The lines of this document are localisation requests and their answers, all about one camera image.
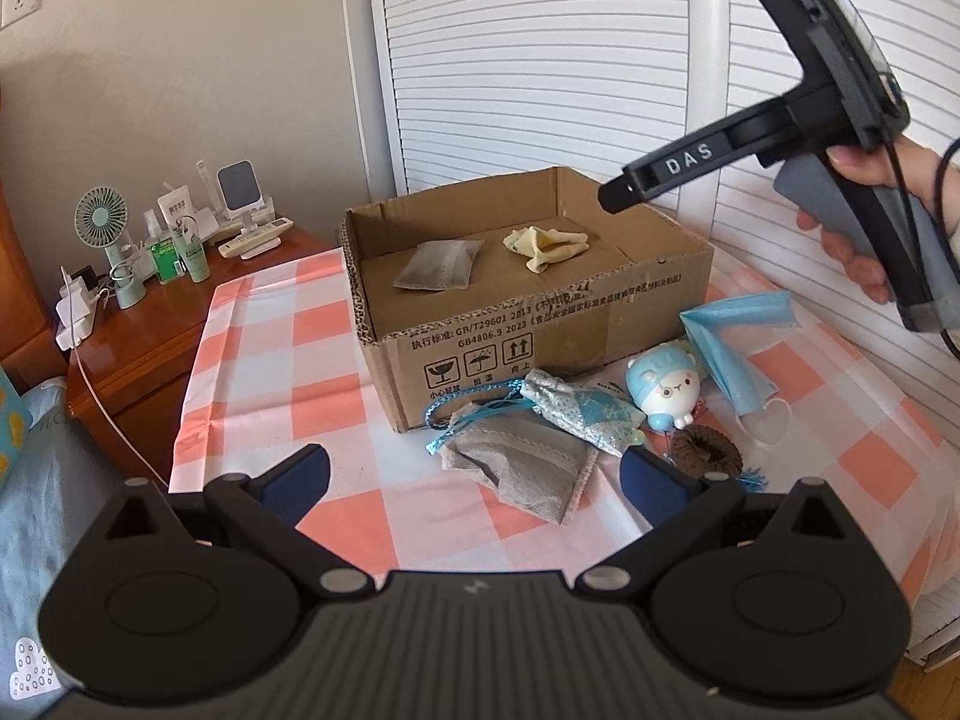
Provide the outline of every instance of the wooden bed frame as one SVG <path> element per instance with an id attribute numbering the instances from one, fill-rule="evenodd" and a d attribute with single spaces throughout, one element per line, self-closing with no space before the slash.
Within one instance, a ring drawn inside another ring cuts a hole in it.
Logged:
<path id="1" fill-rule="evenodd" d="M 0 186 L 0 367 L 20 392 L 66 374 L 50 314 L 13 232 Z"/>

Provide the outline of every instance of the green bottle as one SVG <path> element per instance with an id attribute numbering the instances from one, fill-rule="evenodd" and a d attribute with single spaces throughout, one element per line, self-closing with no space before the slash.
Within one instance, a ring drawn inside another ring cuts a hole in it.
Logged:
<path id="1" fill-rule="evenodd" d="M 194 284 L 200 284 L 210 278 L 210 265 L 206 261 L 206 253 L 203 251 L 203 241 L 194 237 L 193 240 L 186 240 L 184 228 L 178 227 L 171 230 L 174 239 L 176 253 L 186 265 L 186 271 L 190 274 Z"/>
<path id="2" fill-rule="evenodd" d="M 160 284 L 169 284 L 186 273 L 184 263 L 176 253 L 173 237 L 170 233 L 164 232 L 154 210 L 144 211 L 143 218 L 147 220 L 147 233 L 150 238 L 147 239 L 146 245 L 150 247 L 150 254 L 154 258 L 157 279 Z"/>

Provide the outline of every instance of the human hand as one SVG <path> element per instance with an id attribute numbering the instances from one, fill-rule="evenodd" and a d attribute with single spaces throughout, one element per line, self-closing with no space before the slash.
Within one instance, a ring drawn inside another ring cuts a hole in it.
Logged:
<path id="1" fill-rule="evenodd" d="M 926 210 L 932 213 L 934 175 L 940 156 L 902 135 L 894 142 L 894 148 L 901 163 L 901 170 L 904 171 L 907 191 L 917 196 Z M 834 169 L 851 181 L 866 186 L 896 186 L 896 177 L 886 149 L 880 148 L 868 154 L 858 146 L 832 146 L 827 149 L 827 156 Z M 943 196 L 944 222 L 949 239 L 960 224 L 960 172 L 957 172 L 955 167 L 947 168 Z M 797 226 L 808 231 L 818 228 L 820 223 L 805 211 L 798 211 Z M 821 230 L 820 244 L 827 256 L 843 265 L 848 279 L 858 285 L 867 298 L 881 304 L 889 303 L 893 299 L 883 266 L 872 257 L 856 254 L 849 238 L 840 233 Z"/>

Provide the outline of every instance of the metal screw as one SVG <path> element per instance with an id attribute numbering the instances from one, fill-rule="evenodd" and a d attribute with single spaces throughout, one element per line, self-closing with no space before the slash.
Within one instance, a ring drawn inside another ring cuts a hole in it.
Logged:
<path id="1" fill-rule="evenodd" d="M 591 590 L 613 592 L 630 584 L 630 573 L 618 565 L 594 565 L 581 575 Z"/>
<path id="2" fill-rule="evenodd" d="M 367 575 L 356 568 L 331 568 L 320 576 L 320 587 L 328 592 L 352 593 L 367 586 Z"/>

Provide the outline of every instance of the closet door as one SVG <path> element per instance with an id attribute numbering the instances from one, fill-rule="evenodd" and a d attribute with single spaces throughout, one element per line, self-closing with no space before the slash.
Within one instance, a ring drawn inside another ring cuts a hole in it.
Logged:
<path id="1" fill-rule="evenodd" d="M 943 151 L 960 135 L 960 0 L 853 0 L 910 105 L 906 134 Z M 793 86 L 800 67 L 757 0 L 731 0 L 728 109 Z M 721 172 L 712 237 L 798 295 L 856 343 L 960 445 L 960 364 L 939 338 L 904 330 L 892 305 L 877 306 L 827 258 L 819 231 L 796 228 L 796 209 L 771 186 L 776 168 L 746 159 Z"/>
<path id="2" fill-rule="evenodd" d="M 606 180 L 685 131 L 686 0 L 382 8 L 400 191 L 552 165 Z M 675 212 L 676 192 L 659 204 Z"/>

